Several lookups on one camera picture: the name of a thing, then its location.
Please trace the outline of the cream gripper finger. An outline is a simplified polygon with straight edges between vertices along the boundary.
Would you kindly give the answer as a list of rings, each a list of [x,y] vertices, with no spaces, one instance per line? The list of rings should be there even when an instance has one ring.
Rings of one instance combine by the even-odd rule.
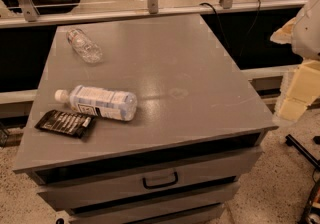
[[[320,97],[320,61],[304,60],[297,68],[283,75],[276,116],[297,121],[307,108]]]

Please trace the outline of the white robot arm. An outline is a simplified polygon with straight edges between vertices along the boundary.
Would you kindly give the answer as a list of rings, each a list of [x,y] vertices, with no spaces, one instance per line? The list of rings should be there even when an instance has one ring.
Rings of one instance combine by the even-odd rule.
[[[303,62],[283,75],[274,112],[278,123],[296,122],[320,96],[320,0],[308,0],[272,40],[278,42],[279,32],[289,29],[292,52]]]

